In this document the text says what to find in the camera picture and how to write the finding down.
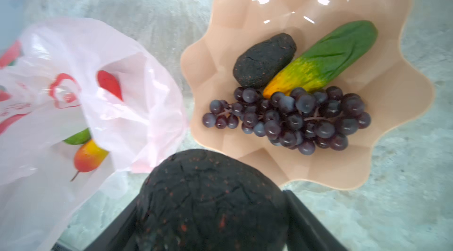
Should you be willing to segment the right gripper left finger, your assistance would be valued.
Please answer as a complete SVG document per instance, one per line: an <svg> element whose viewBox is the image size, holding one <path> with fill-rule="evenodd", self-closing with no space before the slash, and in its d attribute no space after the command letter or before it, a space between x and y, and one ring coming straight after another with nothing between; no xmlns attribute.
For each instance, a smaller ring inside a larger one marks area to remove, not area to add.
<svg viewBox="0 0 453 251"><path fill-rule="evenodd" d="M107 229L85 248L85 251L138 251L137 203L138 198L134 198Z"/></svg>

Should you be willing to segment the pink plastic bag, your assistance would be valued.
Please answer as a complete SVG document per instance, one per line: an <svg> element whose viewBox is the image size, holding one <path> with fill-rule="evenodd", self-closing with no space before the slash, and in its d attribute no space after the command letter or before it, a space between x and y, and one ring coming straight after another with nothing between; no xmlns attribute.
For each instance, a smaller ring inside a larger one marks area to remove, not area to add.
<svg viewBox="0 0 453 251"><path fill-rule="evenodd" d="M89 128L109 152L76 174ZM117 172L148 173L188 128L181 91L142 45L91 18L28 27L1 57L1 249L48 251Z"/></svg>

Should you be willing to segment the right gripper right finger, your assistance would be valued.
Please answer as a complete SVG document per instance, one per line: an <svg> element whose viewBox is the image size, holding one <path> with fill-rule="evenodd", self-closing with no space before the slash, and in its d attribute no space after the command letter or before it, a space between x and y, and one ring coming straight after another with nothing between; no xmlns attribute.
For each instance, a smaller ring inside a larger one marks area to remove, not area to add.
<svg viewBox="0 0 453 251"><path fill-rule="evenodd" d="M347 251L292 191L283 193L290 215L289 251Z"/></svg>

